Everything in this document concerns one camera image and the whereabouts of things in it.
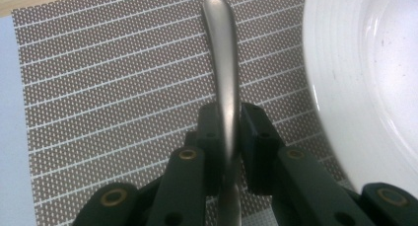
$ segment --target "woven placemat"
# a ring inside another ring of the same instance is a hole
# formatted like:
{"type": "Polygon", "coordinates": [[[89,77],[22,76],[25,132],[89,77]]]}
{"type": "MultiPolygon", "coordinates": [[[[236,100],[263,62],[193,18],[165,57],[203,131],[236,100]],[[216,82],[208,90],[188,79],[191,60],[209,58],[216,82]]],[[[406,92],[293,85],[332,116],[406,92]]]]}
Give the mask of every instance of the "woven placemat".
{"type": "MultiPolygon", "coordinates": [[[[288,146],[339,182],[314,114],[302,55],[305,0],[227,0],[235,11],[241,98],[262,106],[288,146]]],[[[138,188],[215,99],[203,0],[62,0],[15,10],[38,225],[68,225],[111,182],[138,188]]],[[[274,222],[246,193],[246,225],[274,222]]],[[[216,199],[208,198],[207,225],[216,199]]]]}

